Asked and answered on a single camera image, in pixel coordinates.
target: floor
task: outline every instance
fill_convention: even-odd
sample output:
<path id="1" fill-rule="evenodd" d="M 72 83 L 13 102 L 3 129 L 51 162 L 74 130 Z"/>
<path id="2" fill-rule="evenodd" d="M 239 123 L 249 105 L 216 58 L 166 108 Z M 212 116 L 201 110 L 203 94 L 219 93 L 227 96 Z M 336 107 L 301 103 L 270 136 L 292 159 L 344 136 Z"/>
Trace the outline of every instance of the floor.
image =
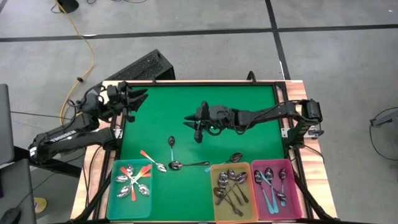
<path id="1" fill-rule="evenodd" d="M 97 34 L 89 40 L 96 62 L 72 99 L 153 49 L 181 80 L 242 79 L 250 70 L 258 79 L 304 80 L 308 97 L 321 103 L 320 144 L 339 218 L 396 223 L 397 162 L 373 150 L 369 120 L 398 105 L 397 1 L 79 3 L 70 16 L 82 34 Z M 14 111 L 58 115 L 76 77 L 90 65 L 85 43 L 63 14 L 50 12 L 53 5 L 52 0 L 0 3 L 0 82 L 9 85 Z M 20 147 L 59 125 L 58 119 L 21 114 L 12 115 L 12 122 Z M 382 154 L 398 158 L 392 125 L 373 129 L 373 138 Z M 81 160 L 73 164 L 81 166 Z M 48 175 L 32 171 L 32 185 Z M 55 175 L 39 187 L 35 196 L 45 197 L 49 207 L 38 223 L 66 221 L 76 186 L 76 179 Z"/>

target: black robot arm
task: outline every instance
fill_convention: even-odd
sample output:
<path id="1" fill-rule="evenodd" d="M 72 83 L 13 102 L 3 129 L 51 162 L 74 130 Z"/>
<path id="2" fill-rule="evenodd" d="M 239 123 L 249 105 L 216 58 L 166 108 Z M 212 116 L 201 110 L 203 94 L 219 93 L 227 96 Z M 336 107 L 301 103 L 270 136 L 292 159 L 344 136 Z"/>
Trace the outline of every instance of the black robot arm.
<path id="1" fill-rule="evenodd" d="M 105 150 L 116 147 L 116 137 L 110 128 L 94 131 L 100 126 L 99 120 L 109 122 L 113 116 L 123 114 L 124 118 L 133 122 L 132 111 L 138 111 L 140 105 L 148 97 L 147 90 L 133 90 L 126 82 L 118 86 L 101 86 L 107 92 L 109 101 L 97 93 L 88 93 L 81 101 L 69 101 L 79 115 L 58 128 L 38 134 L 29 146 L 30 158 L 35 162 L 45 162 L 58 153 L 70 152 L 75 149 L 98 144 Z"/>
<path id="2" fill-rule="evenodd" d="M 297 105 L 302 106 L 301 114 L 296 110 Z M 319 103 L 314 100 L 286 101 L 259 111 L 230 109 L 220 105 L 209 108 L 204 101 L 195 114 L 185 117 L 191 122 L 184 124 L 195 130 L 194 138 L 197 143 L 201 143 L 203 130 L 212 136 L 221 134 L 224 129 L 233 129 L 237 134 L 244 134 L 256 124 L 281 118 L 297 121 L 296 126 L 288 131 L 284 142 L 288 146 L 299 148 L 303 147 L 303 137 L 308 129 L 322 122 Z"/>

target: green table surface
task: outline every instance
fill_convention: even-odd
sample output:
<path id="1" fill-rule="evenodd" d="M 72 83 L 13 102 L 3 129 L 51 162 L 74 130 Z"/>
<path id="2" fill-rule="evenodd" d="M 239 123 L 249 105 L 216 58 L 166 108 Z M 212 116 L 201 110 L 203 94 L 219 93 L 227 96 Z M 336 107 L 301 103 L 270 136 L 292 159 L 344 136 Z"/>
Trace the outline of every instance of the green table surface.
<path id="1" fill-rule="evenodd" d="M 209 161 L 219 164 L 235 152 L 243 153 L 241 162 L 284 157 L 277 121 L 256 125 L 243 135 L 224 130 L 219 136 L 203 132 L 197 144 L 194 130 L 183 124 L 184 117 L 196 112 L 202 101 L 240 110 L 261 110 L 275 105 L 271 86 L 153 86 L 139 108 L 136 121 L 124 127 L 121 159 L 143 159 L 145 150 L 165 166 L 171 161 L 169 136 L 174 136 L 174 159 L 183 164 Z M 139 220 L 211 221 L 214 220 L 210 173 L 206 167 L 168 168 L 153 171 L 152 213 Z"/>

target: pink plastic bin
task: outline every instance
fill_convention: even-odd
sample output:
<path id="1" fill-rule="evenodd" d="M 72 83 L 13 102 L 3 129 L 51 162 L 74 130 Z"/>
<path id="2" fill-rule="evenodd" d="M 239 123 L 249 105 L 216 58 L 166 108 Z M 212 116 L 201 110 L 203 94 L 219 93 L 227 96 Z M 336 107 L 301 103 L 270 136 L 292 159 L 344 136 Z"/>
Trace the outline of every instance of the pink plastic bin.
<path id="1" fill-rule="evenodd" d="M 283 207 L 280 204 L 280 200 L 276 197 L 275 199 L 278 205 L 279 213 L 270 214 L 266 204 L 266 200 L 262 193 L 259 184 L 254 182 L 254 171 L 259 170 L 263 174 L 267 167 L 270 167 L 274 171 L 274 179 L 272 180 L 272 186 L 278 191 L 281 190 L 281 180 L 279 178 L 279 171 L 282 168 L 286 169 L 286 178 L 284 179 L 284 193 L 286 195 L 286 205 Z M 300 209 L 299 198 L 297 196 L 296 184 L 294 182 L 292 165 L 288 159 L 274 159 L 274 160 L 257 160 L 251 163 L 251 175 L 254 186 L 254 195 L 257 201 L 257 211 L 259 213 L 260 220 L 281 220 L 281 219 L 296 219 L 301 218 L 302 212 Z M 271 187 L 264 181 L 262 181 L 262 187 L 267 194 L 267 198 L 272 203 Z"/>

